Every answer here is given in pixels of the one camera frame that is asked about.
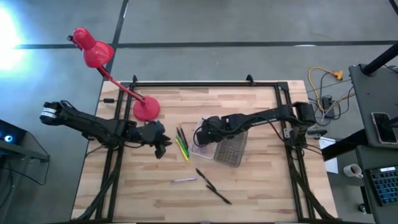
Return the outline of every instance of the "black metal frame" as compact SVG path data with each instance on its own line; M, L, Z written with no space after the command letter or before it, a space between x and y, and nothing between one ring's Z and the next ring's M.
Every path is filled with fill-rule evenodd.
M179 87L190 87L190 86L236 86L236 87L242 87L242 86L268 86L272 87L275 90L275 97L277 101L277 106L282 105L282 97L281 97L281 92L284 93L285 95L285 100L287 104L291 104L291 99L290 99L290 92L289 92L289 86L287 82L255 82L252 78L251 75L248 75L247 77L247 82L138 82L137 77L133 77L132 82L128 83L123 83L126 87L128 86L130 90L132 90L134 87L159 87L159 86L179 86ZM122 106L122 98L123 98L123 91L119 90L118 94L118 100L117 100L117 105L115 109L115 115L114 117L116 119L119 118L119 114L121 111L121 106ZM126 103L126 109L124 112L124 119L129 119L129 113L131 110L131 97L127 97L127 103ZM281 121L282 125L282 132L284 131L285 128L287 128L287 124L285 121ZM299 223L353 223L353 222L343 222L343 221L337 221L337 220L319 220L315 218L315 212L314 212L314 207L310 202L310 199L305 196L306 203L307 203L307 208L308 208L308 216L309 218L304 218L303 216L303 210L300 202L300 195L299 195L299 188L298 188L298 183L294 179L294 175L292 174L292 171L295 168L294 165L294 160L292 157L292 149L291 149L291 143L288 141L288 139L285 139L285 150L286 150L286 156L287 156L287 164L289 167L289 174L290 174L290 181L292 184L292 191L294 195L294 202L295 202L295 208L296 208L296 213L297 213L297 220ZM119 182L119 175L120 175L120 170L121 170L121 162L123 159L123 146L121 146L117 152L117 158L116 158L116 164L115 167L112 171L112 173L109 174L110 171L110 166L111 166L111 161L112 161L112 156L114 150L108 149L108 154L106 156L106 161L104 165L104 172L103 172L103 179L101 183L101 190L98 193L98 195L95 198L96 203L92 203L91 206L94 204L95 209L96 209L96 214L95 218L90 220L89 217L85 220L70 220L67 223L112 223L113 222L113 215L114 215L114 207L116 203L116 196L117 196L117 191L118 191L118 182ZM300 151L298 149L293 149L297 153L297 155L300 154ZM305 163L303 157L298 156L298 166L299 166L299 173L300 176L302 177L303 181L307 184L308 186L308 179L307 179L307 173L305 170ZM112 185L112 190L111 190L111 199L109 201L109 209L108 209L108 214L106 218L102 217L103 213L103 203L104 203L104 196L106 195L107 191L109 190L110 186Z

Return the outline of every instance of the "gray floor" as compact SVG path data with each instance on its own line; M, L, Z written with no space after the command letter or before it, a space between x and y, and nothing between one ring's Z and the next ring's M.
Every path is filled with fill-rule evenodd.
M122 0L5 0L20 44L67 44L77 26L112 42ZM120 43L217 41L394 40L398 17L388 0L130 0ZM112 74L117 80L305 80L308 69L343 70L366 63L388 46L118 49ZM51 154L47 184L24 179L16 189L6 223L48 223L70 218L87 141L62 126L40 123L45 101L69 100L94 113L101 77L85 66L77 49L18 50L19 60L0 70L0 118L33 133ZM398 65L398 60L391 62ZM322 72L314 72L319 85ZM325 85L336 82L326 77ZM338 98L351 83L326 88ZM349 112L325 129L343 138L362 128L355 98ZM339 158L350 162L350 157ZM29 174L43 174L43 167ZM344 220L372 222L356 211L359 188L330 175L338 214Z

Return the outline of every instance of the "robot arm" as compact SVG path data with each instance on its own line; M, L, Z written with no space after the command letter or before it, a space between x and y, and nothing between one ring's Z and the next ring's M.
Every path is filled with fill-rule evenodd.
M155 146L156 158L160 159L171 145L165 136L164 126L158 121L148 121L137 127L134 121L121 119L103 119L78 111L65 100L45 102L40 115L42 123L52 126L65 125L81 132L85 138L94 137L108 148L117 148L125 141Z
M275 121L289 122L292 125L290 137L295 146L306 147L305 133L315 124L315 115L310 104L301 102L249 115L231 114L221 118L212 116L203 121L201 130L196 132L196 137L199 145L206 145L220 142L224 138L233 138L251 127Z

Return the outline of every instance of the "bright light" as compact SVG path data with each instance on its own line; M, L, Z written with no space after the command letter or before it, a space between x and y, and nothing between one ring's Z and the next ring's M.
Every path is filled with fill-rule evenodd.
M23 55L22 50L13 49L20 44L11 16L0 6L0 70L10 70Z
M4 137L4 140L6 142L11 142L12 141L12 136L6 136L6 137Z

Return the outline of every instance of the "wooden tabletop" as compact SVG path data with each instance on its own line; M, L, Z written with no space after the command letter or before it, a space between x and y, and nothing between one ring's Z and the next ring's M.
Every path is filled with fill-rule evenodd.
M292 102L308 101L303 81L288 83ZM192 140L193 131L202 115L249 114L277 106L275 91L271 87L145 87L135 90L159 101L161 109L158 119L166 128L165 134L174 143L178 125L182 126L188 141ZM116 100L117 97L118 87L105 82L100 99ZM104 104L100 101L96 115L111 119L115 107L116 103ZM132 113L130 119L136 121ZM279 122L274 124L280 130ZM88 151L99 145L98 142L91 142ZM105 158L106 149L97 150L86 158L72 218L81 215L98 193ZM305 151L304 158L312 192L326 210L337 217L322 157ZM225 204L208 190L206 182L197 175L195 168L200 169L232 205ZM170 183L171 180L189 177L198 177L198 180ZM108 211L109 194L110 190L105 200L104 216ZM301 192L303 210L307 214L303 198ZM124 150L114 210L115 222L296 220L284 145L267 124L249 130L248 142L238 168L192 154L190 162L185 162L176 144L167 147L161 159L156 159L154 148L149 146Z

